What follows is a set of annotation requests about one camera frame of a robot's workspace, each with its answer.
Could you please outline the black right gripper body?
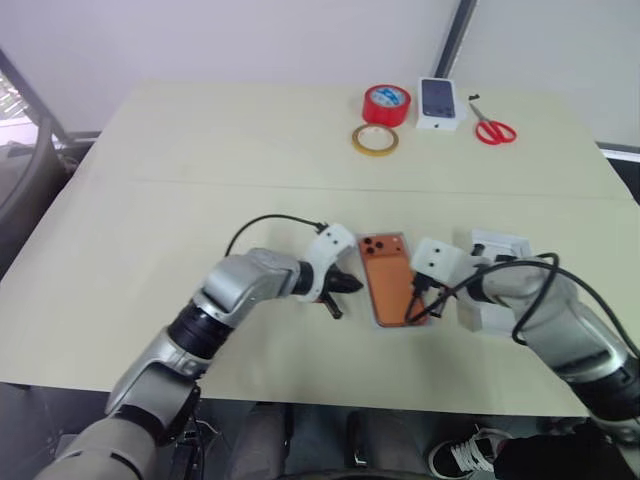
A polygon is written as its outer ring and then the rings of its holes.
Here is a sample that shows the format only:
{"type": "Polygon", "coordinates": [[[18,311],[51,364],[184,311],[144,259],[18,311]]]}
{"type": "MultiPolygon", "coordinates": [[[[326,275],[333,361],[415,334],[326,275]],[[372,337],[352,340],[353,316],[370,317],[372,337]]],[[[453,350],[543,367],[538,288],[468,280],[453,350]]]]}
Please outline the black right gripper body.
{"type": "Polygon", "coordinates": [[[416,273],[412,280],[412,299],[422,299],[431,288],[437,290],[437,297],[442,297],[449,288],[438,280],[422,273],[416,273]]]}

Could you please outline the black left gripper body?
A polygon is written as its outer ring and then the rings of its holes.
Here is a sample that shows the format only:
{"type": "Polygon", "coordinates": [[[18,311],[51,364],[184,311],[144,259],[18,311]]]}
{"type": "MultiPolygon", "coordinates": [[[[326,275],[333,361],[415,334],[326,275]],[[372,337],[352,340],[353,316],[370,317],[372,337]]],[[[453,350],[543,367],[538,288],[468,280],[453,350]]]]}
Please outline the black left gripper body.
{"type": "Polygon", "coordinates": [[[339,267],[330,267],[326,273],[319,302],[325,303],[331,293],[343,293],[346,288],[345,273],[339,267]]]}

